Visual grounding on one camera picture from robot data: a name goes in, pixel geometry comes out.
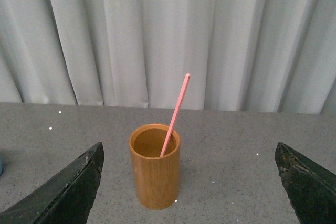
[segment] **pink straw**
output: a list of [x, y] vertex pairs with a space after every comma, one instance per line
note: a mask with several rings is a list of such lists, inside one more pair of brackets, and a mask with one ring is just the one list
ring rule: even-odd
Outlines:
[[169, 139], [170, 139], [170, 137], [172, 135], [172, 132], [173, 132], [173, 129], [174, 129], [174, 125], [175, 125], [175, 122], [176, 122], [178, 112], [180, 111], [180, 107], [181, 107], [181, 104], [182, 104], [182, 101], [183, 101], [183, 98], [184, 98], [185, 91], [188, 87], [189, 79], [190, 79], [190, 74], [187, 73], [184, 77], [184, 81], [183, 81], [183, 84], [182, 84], [182, 87], [181, 87], [180, 95], [178, 96], [177, 104], [175, 106], [175, 110], [174, 110], [174, 113], [173, 113], [172, 120], [170, 121], [167, 136], [166, 136], [166, 139], [164, 140], [164, 144], [163, 144], [163, 147], [162, 147], [162, 150], [161, 150], [160, 157], [162, 157], [166, 152], [166, 149], [167, 149], [167, 146], [168, 146], [168, 143], [169, 143]]

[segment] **bamboo cup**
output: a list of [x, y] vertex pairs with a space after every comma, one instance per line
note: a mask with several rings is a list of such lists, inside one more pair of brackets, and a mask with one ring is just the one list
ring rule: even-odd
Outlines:
[[181, 140], [174, 130], [160, 157], [167, 131], [167, 125], [147, 124], [129, 140], [136, 195], [143, 206], [153, 210], [167, 208], [179, 194]]

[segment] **gray countertop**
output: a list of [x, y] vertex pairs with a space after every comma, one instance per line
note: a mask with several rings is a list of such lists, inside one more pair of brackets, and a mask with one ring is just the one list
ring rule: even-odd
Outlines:
[[0, 211], [98, 141], [105, 160], [88, 223], [299, 223], [278, 176], [278, 142], [336, 173], [335, 115], [182, 110], [175, 126], [182, 139], [178, 201], [148, 210], [136, 198], [128, 138], [143, 124], [169, 124], [172, 114], [0, 103]]

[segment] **table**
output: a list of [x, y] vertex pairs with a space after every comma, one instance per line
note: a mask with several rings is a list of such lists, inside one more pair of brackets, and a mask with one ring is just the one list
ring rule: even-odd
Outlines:
[[138, 202], [128, 138], [172, 109], [0, 103], [0, 211], [18, 202], [98, 141], [105, 160], [88, 223], [299, 223], [274, 160], [284, 142], [336, 173], [336, 116], [182, 110], [177, 202]]

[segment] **curtain fold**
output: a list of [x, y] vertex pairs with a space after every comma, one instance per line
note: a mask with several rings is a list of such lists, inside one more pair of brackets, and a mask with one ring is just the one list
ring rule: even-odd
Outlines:
[[0, 0], [0, 101], [336, 113], [336, 0]]

